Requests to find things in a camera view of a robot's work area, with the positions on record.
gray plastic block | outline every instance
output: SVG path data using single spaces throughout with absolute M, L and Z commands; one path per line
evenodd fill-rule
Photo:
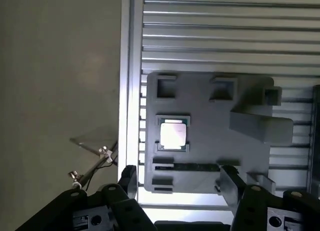
M 218 193 L 221 165 L 236 165 L 243 179 L 247 173 L 267 177 L 270 145 L 292 139 L 292 120 L 272 117 L 281 88 L 268 76 L 151 73 L 146 99 L 144 187 L 151 192 Z M 166 119 L 186 125 L 166 127 L 184 146 L 161 145 Z

black cable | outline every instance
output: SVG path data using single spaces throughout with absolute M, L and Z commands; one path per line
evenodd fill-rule
M 118 148 L 118 141 L 116 141 L 116 142 L 113 144 L 113 146 L 112 146 L 112 148 L 111 148 L 111 151 L 114 152 L 114 151 L 116 151 L 117 148 Z M 113 159 L 113 161 L 112 161 L 111 164 L 105 165 L 105 166 L 101 166 L 101 167 L 96 167 L 96 168 L 92 171 L 92 175 L 91 175 L 91 177 L 90 177 L 90 179 L 89 179 L 89 181 L 88 181 L 88 184 L 87 184 L 87 186 L 86 186 L 86 188 L 85 188 L 85 191 L 86 191 L 86 192 L 88 191 L 89 185 L 90 185 L 90 183 L 91 183 L 91 180 L 92 180 L 92 178 L 94 177 L 94 175 L 95 175 L 95 173 L 96 173 L 95 171 L 96 171 L 96 170 L 99 170 L 99 169 L 102 169 L 102 168 L 111 167 L 112 165 L 118 166 L 118 162 L 115 161 L 117 158 L 118 158 L 118 155 L 115 156 L 115 158 Z

white wall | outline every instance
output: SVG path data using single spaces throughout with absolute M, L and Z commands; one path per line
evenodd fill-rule
M 121 0 L 0 0 L 0 224 L 13 230 L 95 155 L 69 138 L 118 132 Z M 117 180 L 100 170 L 92 189 Z

wire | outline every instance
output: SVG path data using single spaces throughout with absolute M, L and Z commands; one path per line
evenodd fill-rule
M 114 143 L 114 145 L 113 145 L 112 148 L 111 148 L 111 151 L 114 152 L 114 151 L 116 151 L 117 148 L 118 148 L 118 141 Z M 88 189 L 89 189 L 89 185 L 90 185 L 90 183 L 91 183 L 92 178 L 94 177 L 94 175 L 95 175 L 95 173 L 96 173 L 96 170 L 103 169 L 103 168 L 108 168 L 108 167 L 111 167 L 112 165 L 118 166 L 118 162 L 116 161 L 117 158 L 118 158 L 118 155 L 115 156 L 115 158 L 113 159 L 113 161 L 111 162 L 111 164 L 105 165 L 105 166 L 101 166 L 101 167 L 96 167 L 96 168 L 92 171 L 92 175 L 91 175 L 91 177 L 90 177 L 90 179 L 89 179 L 89 181 L 88 181 L 88 184 L 87 184 L 87 186 L 86 186 L 86 188 L 85 188 L 85 191 L 86 191 L 86 192 L 87 192 Z

slotted metal panel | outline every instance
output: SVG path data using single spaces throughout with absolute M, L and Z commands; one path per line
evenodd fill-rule
M 294 121 L 290 146 L 270 149 L 276 194 L 307 185 L 312 87 L 320 84 L 320 0 L 122 0 L 119 174 L 138 166 L 137 200 L 153 220 L 222 221 L 216 194 L 144 189 L 147 75 L 266 74 L 282 87 L 273 116 Z

